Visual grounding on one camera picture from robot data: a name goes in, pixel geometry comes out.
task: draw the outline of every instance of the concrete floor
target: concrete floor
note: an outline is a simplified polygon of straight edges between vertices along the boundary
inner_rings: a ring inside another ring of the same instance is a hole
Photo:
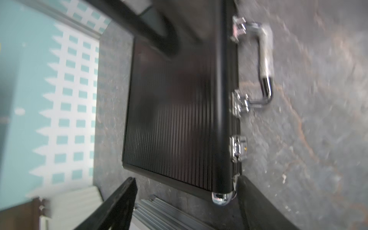
[[[149,5],[134,1],[137,13]],[[368,229],[368,1],[240,0],[274,32],[275,95],[241,119],[246,175],[300,229]],[[121,166],[132,36],[101,37],[94,184],[106,199],[127,177],[218,229],[243,229],[237,201],[219,208]],[[259,95],[257,43],[239,46],[240,89]]]

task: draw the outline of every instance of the teal wall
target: teal wall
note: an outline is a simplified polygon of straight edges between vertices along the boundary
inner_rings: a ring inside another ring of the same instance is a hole
[[[35,131],[50,125],[39,112],[53,106],[42,95],[55,91],[45,81],[57,74],[47,64],[59,62],[49,51],[60,48],[52,36],[62,32],[54,24],[19,3],[0,1],[0,209],[26,202],[26,194],[42,185],[28,172],[45,163],[32,150],[48,143]],[[16,115],[17,107],[25,114]]]

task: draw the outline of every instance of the ribbed panel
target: ribbed panel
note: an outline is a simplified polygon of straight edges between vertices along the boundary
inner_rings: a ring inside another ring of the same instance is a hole
[[[139,221],[148,229],[215,230],[159,198],[155,198],[154,200],[143,199],[136,202],[135,206],[136,210],[133,211],[133,217],[137,220],[132,218],[132,223]]]
[[[166,61],[136,41],[124,163],[211,191],[212,56],[200,47]]]

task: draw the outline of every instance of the teal squares pattern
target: teal squares pattern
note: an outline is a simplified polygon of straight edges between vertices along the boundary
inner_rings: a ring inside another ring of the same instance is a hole
[[[73,90],[69,89],[69,88],[63,88],[63,95],[72,96],[73,95]]]
[[[67,60],[65,65],[66,65],[66,67],[69,67],[69,68],[75,68],[75,62],[71,61],[71,60]]]
[[[71,172],[71,179],[72,180],[78,180],[78,179],[82,179],[83,176],[83,170],[79,169],[79,170],[73,170]]]
[[[89,44],[88,42],[83,42],[83,47],[87,49],[91,49],[91,44]]]
[[[66,144],[68,144],[68,136],[57,136],[56,144],[57,145],[66,145]]]
[[[68,54],[71,54],[71,55],[76,56],[77,55],[77,51],[75,49],[73,49],[73,48],[68,47]]]
[[[62,102],[60,106],[60,110],[61,111],[71,111],[71,104]]]
[[[66,161],[67,161],[66,153],[57,153],[57,154],[55,154],[55,159],[54,159],[55,164],[65,163]]]
[[[74,82],[74,75],[65,73],[64,80]]]
[[[85,120],[77,120],[76,127],[77,128],[85,128],[86,127],[86,121]]]
[[[86,113],[87,112],[87,106],[85,106],[85,105],[78,105],[77,111],[79,113]]]
[[[59,127],[69,127],[69,119],[59,119]]]
[[[84,12],[87,10],[87,6],[81,2],[78,3],[77,8]]]
[[[77,44],[78,43],[78,38],[74,37],[74,36],[69,36],[69,41],[71,41],[72,43]]]
[[[73,161],[83,160],[83,152],[75,152],[73,155]]]
[[[64,173],[55,173],[52,174],[52,184],[58,184],[62,183],[65,180],[65,174]]]
[[[88,79],[87,78],[80,78],[79,79],[79,83],[82,85],[88,85]]]
[[[84,143],[84,136],[75,136],[74,143],[76,143],[76,144]]]
[[[82,70],[83,72],[89,72],[89,67],[88,67],[88,66],[84,66],[84,65],[82,65],[82,66],[81,66],[81,70]]]
[[[75,18],[77,21],[81,21],[82,20],[82,16],[80,16],[79,14],[77,13],[74,13],[73,14],[73,18]]]
[[[83,53],[83,54],[82,54],[82,58],[83,58],[84,60],[89,61],[90,56],[89,56],[88,54],[86,54],[86,53]]]
[[[87,92],[79,90],[79,98],[87,99]]]
[[[91,13],[91,16],[92,16],[92,17],[94,17],[94,18],[95,18],[95,19],[97,19],[97,20],[98,20],[98,19],[100,19],[100,17],[101,17],[101,16],[100,16],[100,14],[99,14],[99,13],[97,13],[97,12],[95,12],[95,11],[93,11],[93,12]]]
[[[93,23],[93,22],[91,22],[91,21],[88,21],[88,22],[87,22],[87,26],[89,26],[89,27],[92,27],[92,28],[93,28],[93,27],[95,27],[95,25],[96,25],[96,24],[94,24],[94,23]]]
[[[107,18],[105,19],[105,21],[103,21],[103,23],[105,23],[106,25],[108,25],[111,22],[111,19]]]

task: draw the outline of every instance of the chrome latch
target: chrome latch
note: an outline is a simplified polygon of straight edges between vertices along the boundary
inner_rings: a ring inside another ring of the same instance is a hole
[[[231,161],[233,163],[241,162],[247,156],[248,143],[247,138],[240,135],[230,137]]]
[[[245,18],[233,17],[232,41],[238,43],[241,35],[253,34],[258,37],[259,42],[259,82],[263,97],[261,99],[249,99],[248,95],[241,96],[239,90],[232,94],[233,115],[240,117],[242,111],[249,112],[250,107],[263,107],[271,102],[273,97],[272,78],[273,70],[273,34],[268,24],[247,22]]]

